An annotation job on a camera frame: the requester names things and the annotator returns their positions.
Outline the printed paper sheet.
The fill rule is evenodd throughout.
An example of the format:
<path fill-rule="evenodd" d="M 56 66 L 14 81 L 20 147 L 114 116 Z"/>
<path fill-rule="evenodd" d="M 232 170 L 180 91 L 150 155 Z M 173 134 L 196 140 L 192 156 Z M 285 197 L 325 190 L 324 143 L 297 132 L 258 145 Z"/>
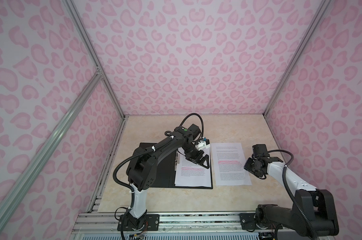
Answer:
<path fill-rule="evenodd" d="M 217 186 L 252 185 L 250 175 L 244 169 L 246 158 L 241 143 L 213 143 L 211 158 Z"/>
<path fill-rule="evenodd" d="M 182 148 L 179 148 L 178 151 L 181 157 L 177 165 L 177 170 L 175 171 L 175 186 L 182 188 L 212 189 L 212 168 L 205 169 L 194 164 L 186 159 L 185 151 Z"/>

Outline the blue folder with black inside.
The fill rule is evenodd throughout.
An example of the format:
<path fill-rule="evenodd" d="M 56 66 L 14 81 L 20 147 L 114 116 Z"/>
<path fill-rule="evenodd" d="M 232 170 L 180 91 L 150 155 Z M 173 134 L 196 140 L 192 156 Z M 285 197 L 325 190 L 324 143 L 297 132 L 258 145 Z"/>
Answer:
<path fill-rule="evenodd" d="M 156 178 L 152 181 L 153 188 L 179 188 L 179 189 L 202 189 L 202 188 L 182 188 L 176 187 L 174 184 L 175 180 L 175 151 L 169 154 L 165 159 L 162 160 L 156 169 Z"/>

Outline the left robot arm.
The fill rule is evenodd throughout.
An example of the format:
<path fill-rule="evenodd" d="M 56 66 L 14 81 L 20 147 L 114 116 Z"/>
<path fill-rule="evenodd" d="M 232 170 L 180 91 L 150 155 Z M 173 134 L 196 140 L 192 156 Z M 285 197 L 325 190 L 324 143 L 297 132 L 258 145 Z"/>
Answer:
<path fill-rule="evenodd" d="M 113 180 L 131 192 L 130 206 L 119 220 L 122 231 L 128 225 L 134 230 L 147 226 L 147 190 L 156 180 L 158 165 L 168 155 L 182 148 L 186 160 L 205 169 L 210 168 L 210 157 L 203 151 L 210 143 L 203 133 L 204 128 L 195 124 L 188 128 L 180 125 L 172 132 L 166 132 L 164 140 L 145 149 L 137 148 L 132 156 L 117 165 L 112 174 Z"/>

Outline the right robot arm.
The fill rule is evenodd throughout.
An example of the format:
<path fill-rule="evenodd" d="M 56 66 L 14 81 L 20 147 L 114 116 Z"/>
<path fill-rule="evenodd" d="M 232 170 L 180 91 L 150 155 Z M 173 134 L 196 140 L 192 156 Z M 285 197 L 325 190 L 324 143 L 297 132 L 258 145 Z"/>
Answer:
<path fill-rule="evenodd" d="M 275 233 L 282 228 L 294 230 L 301 237 L 317 240 L 320 237 L 339 234 L 339 224 L 333 195 L 328 190 L 318 189 L 309 184 L 292 170 L 289 165 L 294 155 L 287 162 L 272 157 L 272 150 L 265 144 L 252 147 L 253 154 L 244 165 L 244 169 L 260 180 L 267 176 L 278 181 L 287 192 L 292 207 L 283 208 L 275 204 L 260 204 L 255 210 L 253 224 L 257 227 L 274 227 Z"/>

